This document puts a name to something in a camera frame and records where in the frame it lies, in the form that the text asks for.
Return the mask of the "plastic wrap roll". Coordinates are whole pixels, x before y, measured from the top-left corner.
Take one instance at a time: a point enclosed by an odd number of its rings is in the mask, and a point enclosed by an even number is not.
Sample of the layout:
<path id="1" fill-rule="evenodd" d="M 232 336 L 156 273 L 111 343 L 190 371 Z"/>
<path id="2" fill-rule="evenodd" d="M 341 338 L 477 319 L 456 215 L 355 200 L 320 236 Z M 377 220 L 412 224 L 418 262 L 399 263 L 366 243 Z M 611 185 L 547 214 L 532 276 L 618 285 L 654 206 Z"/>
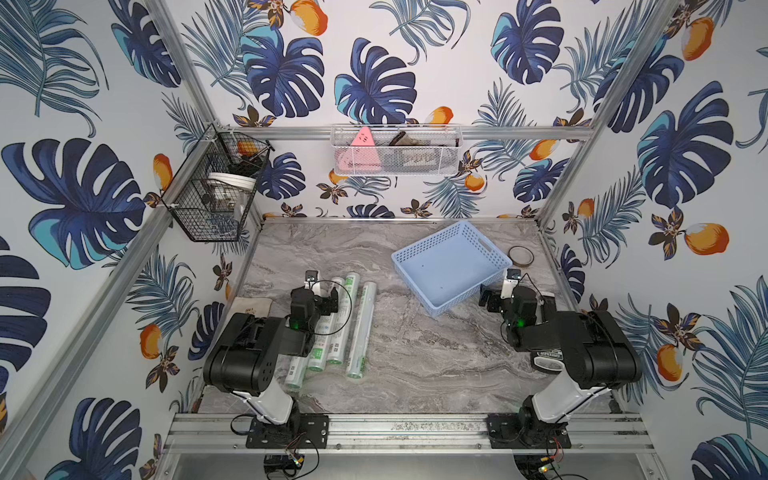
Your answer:
<path id="1" fill-rule="evenodd" d="M 363 285 L 362 301 L 358 311 L 354 340 L 346 371 L 348 378 L 361 379 L 363 377 L 377 291 L 378 286 L 375 282 L 366 282 Z"/>
<path id="2" fill-rule="evenodd" d="M 346 305 L 348 300 L 343 288 L 344 282 L 345 280 L 341 277 L 334 277 L 330 282 L 325 282 L 325 285 L 329 288 L 329 294 L 338 294 L 339 306 L 336 313 L 322 316 L 318 321 L 313 349 L 308 357 L 307 369 L 309 371 L 322 372 L 325 370 L 332 337 L 342 325 L 342 320 L 345 320 L 347 317 Z"/>
<path id="3" fill-rule="evenodd" d="M 308 366 L 307 357 L 292 356 L 284 380 L 284 387 L 289 391 L 299 391 L 304 383 Z"/>
<path id="4" fill-rule="evenodd" d="M 332 335 L 328 342 L 327 363 L 342 365 L 345 362 L 346 348 L 352 325 L 352 312 L 357 299 L 361 277 L 356 272 L 350 272 L 339 289 L 339 308 L 336 320 L 331 329 Z"/>

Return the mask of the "light blue plastic basket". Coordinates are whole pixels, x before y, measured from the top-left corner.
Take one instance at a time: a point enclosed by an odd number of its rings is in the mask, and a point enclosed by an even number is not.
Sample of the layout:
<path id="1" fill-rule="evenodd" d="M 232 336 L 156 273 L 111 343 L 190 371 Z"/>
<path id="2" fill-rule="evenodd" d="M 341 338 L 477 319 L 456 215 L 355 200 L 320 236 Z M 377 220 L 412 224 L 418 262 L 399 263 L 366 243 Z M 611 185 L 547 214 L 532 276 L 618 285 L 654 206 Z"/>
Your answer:
<path id="1" fill-rule="evenodd" d="M 396 272 L 436 318 L 502 279 L 512 260 L 468 221 L 459 221 L 391 255 Z"/>

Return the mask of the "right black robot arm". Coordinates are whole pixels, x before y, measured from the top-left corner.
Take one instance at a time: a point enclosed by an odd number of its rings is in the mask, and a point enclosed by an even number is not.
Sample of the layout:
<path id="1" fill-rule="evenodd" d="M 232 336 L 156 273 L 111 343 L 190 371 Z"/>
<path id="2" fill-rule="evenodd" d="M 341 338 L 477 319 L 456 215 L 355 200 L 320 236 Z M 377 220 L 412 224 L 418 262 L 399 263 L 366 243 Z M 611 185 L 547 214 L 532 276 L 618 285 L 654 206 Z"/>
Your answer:
<path id="1" fill-rule="evenodd" d="M 517 422 L 524 430 L 559 427 L 592 399 L 641 380 L 641 362 L 623 330 L 604 310 L 560 311 L 552 296 L 517 285 L 480 288 L 479 305 L 502 316 L 502 337 L 517 352 L 560 353 L 561 370 L 527 397 Z"/>

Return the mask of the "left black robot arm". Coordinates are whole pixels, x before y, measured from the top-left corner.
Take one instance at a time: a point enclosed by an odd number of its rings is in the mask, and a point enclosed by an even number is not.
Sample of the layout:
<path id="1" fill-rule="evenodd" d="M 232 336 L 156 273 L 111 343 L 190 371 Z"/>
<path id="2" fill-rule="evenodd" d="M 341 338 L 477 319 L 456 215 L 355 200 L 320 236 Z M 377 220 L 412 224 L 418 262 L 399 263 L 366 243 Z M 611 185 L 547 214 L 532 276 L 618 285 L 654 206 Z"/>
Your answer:
<path id="1" fill-rule="evenodd" d="M 261 424 L 296 430 L 300 413 L 274 379 L 277 361 L 281 355 L 307 359 L 327 334 L 320 320 L 339 311 L 341 293 L 340 286 L 329 287 L 324 293 L 317 282 L 292 290 L 286 317 L 270 314 L 269 298 L 236 298 L 205 360 L 205 384 L 242 400 Z"/>

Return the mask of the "white bowl in basket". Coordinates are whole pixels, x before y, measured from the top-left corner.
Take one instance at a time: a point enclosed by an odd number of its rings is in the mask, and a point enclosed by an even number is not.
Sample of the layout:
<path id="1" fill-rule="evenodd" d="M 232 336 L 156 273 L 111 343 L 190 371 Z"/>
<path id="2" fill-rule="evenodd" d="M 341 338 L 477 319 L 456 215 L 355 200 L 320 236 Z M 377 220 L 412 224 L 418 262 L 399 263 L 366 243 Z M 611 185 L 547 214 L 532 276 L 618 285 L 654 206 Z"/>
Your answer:
<path id="1" fill-rule="evenodd" d="M 243 191 L 252 191 L 256 186 L 255 179 L 230 173 L 211 172 L 208 175 L 208 179 Z"/>

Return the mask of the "brown brush in basket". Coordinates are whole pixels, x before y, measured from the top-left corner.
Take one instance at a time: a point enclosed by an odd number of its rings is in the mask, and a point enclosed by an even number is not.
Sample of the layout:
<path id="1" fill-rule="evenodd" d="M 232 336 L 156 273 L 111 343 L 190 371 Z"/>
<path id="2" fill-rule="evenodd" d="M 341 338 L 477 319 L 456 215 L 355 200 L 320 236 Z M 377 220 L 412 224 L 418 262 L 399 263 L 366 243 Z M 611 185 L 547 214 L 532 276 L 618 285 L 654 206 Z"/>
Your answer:
<path id="1" fill-rule="evenodd" d="M 405 131 L 399 131 L 389 142 L 390 147 L 426 147 L 430 145 L 430 140 L 415 139 L 408 135 Z"/>

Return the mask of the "beige work glove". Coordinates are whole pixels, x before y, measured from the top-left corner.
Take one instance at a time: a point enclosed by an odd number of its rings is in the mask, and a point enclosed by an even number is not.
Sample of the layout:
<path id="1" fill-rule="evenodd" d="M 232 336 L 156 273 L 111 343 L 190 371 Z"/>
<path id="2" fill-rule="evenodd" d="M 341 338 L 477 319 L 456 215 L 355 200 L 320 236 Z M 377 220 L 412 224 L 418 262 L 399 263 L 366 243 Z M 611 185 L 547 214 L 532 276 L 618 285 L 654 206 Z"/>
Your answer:
<path id="1" fill-rule="evenodd" d="M 229 316 L 244 313 L 256 318 L 269 317 L 273 300 L 270 298 L 236 297 L 229 309 Z"/>

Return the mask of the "pink triangular item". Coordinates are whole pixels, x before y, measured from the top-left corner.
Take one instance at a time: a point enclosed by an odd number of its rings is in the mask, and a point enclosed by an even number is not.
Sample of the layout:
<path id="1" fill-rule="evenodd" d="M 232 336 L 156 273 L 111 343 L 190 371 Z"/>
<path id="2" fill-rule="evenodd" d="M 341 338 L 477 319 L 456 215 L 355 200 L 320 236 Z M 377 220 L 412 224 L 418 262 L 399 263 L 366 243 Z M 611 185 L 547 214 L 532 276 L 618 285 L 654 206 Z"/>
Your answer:
<path id="1" fill-rule="evenodd" d="M 362 127 L 350 142 L 352 147 L 375 147 L 376 142 L 370 127 Z"/>

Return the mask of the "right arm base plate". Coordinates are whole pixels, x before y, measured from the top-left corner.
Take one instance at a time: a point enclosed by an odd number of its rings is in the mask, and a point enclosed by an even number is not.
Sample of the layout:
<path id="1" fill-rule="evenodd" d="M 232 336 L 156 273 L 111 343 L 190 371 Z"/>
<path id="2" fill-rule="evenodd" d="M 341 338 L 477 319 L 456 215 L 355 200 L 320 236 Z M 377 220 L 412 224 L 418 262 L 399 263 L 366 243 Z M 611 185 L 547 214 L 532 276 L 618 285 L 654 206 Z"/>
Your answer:
<path id="1" fill-rule="evenodd" d="M 518 414 L 489 414 L 488 438 L 493 449 L 554 449 L 572 447 L 566 423 L 546 423 Z"/>

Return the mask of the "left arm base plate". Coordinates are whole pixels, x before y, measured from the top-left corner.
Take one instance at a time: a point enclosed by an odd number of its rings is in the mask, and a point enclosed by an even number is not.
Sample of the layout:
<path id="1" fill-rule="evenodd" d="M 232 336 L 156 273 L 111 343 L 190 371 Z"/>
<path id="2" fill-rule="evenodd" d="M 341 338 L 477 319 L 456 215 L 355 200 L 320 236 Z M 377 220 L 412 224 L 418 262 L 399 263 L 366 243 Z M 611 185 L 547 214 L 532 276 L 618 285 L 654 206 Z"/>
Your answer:
<path id="1" fill-rule="evenodd" d="M 323 414 L 294 412 L 284 424 L 274 425 L 251 421 L 246 436 L 247 449 L 311 448 L 327 447 L 330 417 Z"/>

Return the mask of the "aluminium front rail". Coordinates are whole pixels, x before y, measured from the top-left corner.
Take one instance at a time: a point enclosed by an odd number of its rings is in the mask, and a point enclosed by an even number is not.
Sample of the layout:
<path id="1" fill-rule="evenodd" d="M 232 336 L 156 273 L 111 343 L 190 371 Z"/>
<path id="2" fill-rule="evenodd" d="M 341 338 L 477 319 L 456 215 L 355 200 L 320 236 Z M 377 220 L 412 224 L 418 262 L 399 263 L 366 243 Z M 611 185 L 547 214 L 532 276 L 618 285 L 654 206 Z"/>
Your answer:
<path id="1" fill-rule="evenodd" d="M 577 414 L 568 421 L 565 440 L 513 444 L 512 430 L 487 421 L 485 414 L 331 414 L 314 425 L 312 440 L 298 447 L 327 454 L 653 454 L 647 429 L 637 414 Z M 171 454 L 283 454 L 286 444 L 250 440 L 247 418 L 228 414 L 176 416 L 165 440 Z"/>

